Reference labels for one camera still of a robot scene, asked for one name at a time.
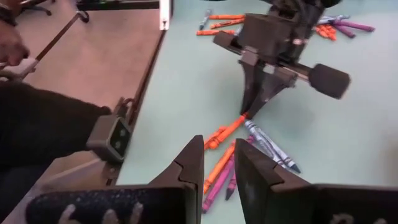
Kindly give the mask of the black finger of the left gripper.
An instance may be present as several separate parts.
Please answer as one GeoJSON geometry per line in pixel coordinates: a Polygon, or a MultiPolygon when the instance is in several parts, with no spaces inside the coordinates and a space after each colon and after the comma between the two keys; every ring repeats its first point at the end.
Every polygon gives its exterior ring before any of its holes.
{"type": "Polygon", "coordinates": [[[298,79],[295,72],[285,67],[276,67],[273,73],[256,68],[251,76],[252,88],[245,104],[247,118],[253,118],[266,103],[285,88],[293,87],[298,79]]]}
{"type": "Polygon", "coordinates": [[[249,110],[261,88],[264,62],[259,58],[256,51],[245,50],[239,63],[244,72],[244,93],[240,114],[252,115],[249,110]]]}

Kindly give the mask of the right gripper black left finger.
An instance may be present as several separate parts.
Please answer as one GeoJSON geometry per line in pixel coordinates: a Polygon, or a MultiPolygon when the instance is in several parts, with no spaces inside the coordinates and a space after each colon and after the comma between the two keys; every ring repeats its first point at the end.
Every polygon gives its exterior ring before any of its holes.
{"type": "Polygon", "coordinates": [[[203,136],[194,136],[178,156],[149,182],[160,193],[150,207],[149,224],[201,224],[204,179],[203,136]]]}

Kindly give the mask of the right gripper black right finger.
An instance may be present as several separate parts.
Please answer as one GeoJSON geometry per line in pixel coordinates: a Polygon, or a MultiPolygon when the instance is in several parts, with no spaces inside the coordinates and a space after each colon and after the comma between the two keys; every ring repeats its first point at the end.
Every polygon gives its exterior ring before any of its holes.
{"type": "Polygon", "coordinates": [[[246,224],[312,224],[315,194],[244,139],[237,139],[235,171],[246,224]]]}

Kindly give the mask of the blue crayon teal wax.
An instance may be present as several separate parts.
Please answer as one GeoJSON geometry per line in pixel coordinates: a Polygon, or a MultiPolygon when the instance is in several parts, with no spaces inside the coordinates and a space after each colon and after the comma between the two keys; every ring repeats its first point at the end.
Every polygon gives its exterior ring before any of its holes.
{"type": "Polygon", "coordinates": [[[254,136],[254,139],[256,140],[258,145],[260,145],[260,151],[269,156],[274,162],[278,163],[278,165],[282,166],[283,168],[287,168],[282,159],[274,152],[271,144],[265,139],[265,137],[260,134],[258,128],[249,121],[245,121],[244,125],[248,129],[248,131],[254,136]]]}

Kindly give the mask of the green table mat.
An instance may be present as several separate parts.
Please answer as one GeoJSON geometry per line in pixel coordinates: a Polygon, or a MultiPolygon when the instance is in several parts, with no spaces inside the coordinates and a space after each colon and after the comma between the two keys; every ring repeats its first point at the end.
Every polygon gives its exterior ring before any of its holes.
{"type": "MultiPolygon", "coordinates": [[[[238,117],[239,57],[196,31],[209,9],[242,14],[268,8],[260,0],[175,0],[119,185],[150,182],[194,135],[207,138],[238,117]]],[[[327,14],[347,14],[375,28],[354,39],[314,35],[301,54],[304,65],[348,73],[347,92],[336,100],[299,81],[266,104],[255,122],[309,182],[398,186],[398,0],[343,0],[327,14]]]]}

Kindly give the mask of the person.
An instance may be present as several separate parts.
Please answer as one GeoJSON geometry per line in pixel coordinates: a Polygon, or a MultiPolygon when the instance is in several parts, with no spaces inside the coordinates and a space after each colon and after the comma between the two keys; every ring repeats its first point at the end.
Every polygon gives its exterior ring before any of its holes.
{"type": "Polygon", "coordinates": [[[107,106],[23,82],[0,81],[0,223],[49,165],[86,150],[107,106]]]}

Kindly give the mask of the white handheld device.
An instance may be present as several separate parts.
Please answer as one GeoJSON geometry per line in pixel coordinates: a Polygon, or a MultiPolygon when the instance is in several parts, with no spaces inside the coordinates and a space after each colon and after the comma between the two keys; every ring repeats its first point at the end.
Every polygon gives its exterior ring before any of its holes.
{"type": "Polygon", "coordinates": [[[7,80],[23,80],[25,77],[32,72],[35,72],[35,67],[38,64],[38,60],[35,58],[25,58],[19,65],[11,66],[5,63],[0,63],[0,78],[7,80]]]}

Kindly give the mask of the person's hand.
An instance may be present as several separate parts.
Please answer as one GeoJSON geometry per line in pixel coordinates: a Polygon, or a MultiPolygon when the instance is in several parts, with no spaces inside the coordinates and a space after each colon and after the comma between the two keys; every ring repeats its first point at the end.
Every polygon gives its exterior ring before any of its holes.
{"type": "Polygon", "coordinates": [[[30,55],[15,27],[0,21],[0,63],[16,66],[30,55]]]}

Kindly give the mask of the black table edge frame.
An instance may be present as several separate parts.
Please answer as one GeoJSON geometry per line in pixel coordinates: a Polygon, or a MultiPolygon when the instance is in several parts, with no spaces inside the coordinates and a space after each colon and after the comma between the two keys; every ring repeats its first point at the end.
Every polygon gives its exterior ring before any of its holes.
{"type": "MultiPolygon", "coordinates": [[[[137,92],[134,96],[135,99],[134,107],[133,109],[130,110],[129,113],[128,123],[132,131],[131,136],[133,136],[133,133],[136,129],[136,123],[139,117],[139,113],[141,111],[141,106],[146,96],[146,91],[151,80],[152,72],[155,67],[155,63],[163,39],[169,29],[170,20],[174,13],[174,0],[158,0],[158,2],[159,2],[160,34],[159,37],[157,38],[157,42],[152,52],[150,61],[146,66],[144,76],[139,84],[139,88],[137,89],[137,92]]],[[[120,169],[121,169],[121,164],[106,163],[104,165],[103,171],[101,173],[101,181],[104,183],[106,187],[116,185],[120,169]]]]}

